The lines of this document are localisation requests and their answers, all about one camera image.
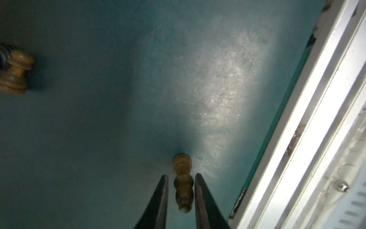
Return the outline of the brown piece front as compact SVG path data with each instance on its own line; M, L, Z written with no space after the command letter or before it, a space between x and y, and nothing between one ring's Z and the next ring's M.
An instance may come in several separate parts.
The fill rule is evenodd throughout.
M187 154L178 154L173 159L173 168L176 173L174 179L175 200L178 209L182 213L188 213L192 209L193 194L193 178L191 176L192 160Z

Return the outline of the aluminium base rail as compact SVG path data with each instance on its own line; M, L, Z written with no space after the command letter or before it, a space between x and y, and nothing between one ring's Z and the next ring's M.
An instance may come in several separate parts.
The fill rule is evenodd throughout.
M230 227L365 228L365 1L323 5L285 103Z

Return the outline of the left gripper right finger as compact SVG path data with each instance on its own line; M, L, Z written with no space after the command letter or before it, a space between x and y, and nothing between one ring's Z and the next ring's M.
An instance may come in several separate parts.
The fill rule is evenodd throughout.
M200 173L194 181L195 215L197 229L229 229L214 198Z

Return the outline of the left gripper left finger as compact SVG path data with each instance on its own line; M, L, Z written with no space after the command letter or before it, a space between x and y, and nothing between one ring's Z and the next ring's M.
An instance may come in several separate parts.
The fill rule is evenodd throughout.
M167 203L169 195L169 179L163 175L152 195L142 217L135 229L165 229L167 218Z

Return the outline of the black pawn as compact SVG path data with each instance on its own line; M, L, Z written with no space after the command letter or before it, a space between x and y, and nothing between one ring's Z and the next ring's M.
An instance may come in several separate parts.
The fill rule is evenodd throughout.
M1 62L0 62L0 68L1 72L5 72L9 69L10 64L8 63L8 60L10 59L10 54L12 52L12 48L8 45L1 43Z

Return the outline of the brown pawn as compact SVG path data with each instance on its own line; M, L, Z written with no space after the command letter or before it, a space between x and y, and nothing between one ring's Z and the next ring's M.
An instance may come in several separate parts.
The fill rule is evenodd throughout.
M7 63L9 68L1 73L1 91L25 94L28 87L25 74L32 69L34 57L26 52L13 50Z

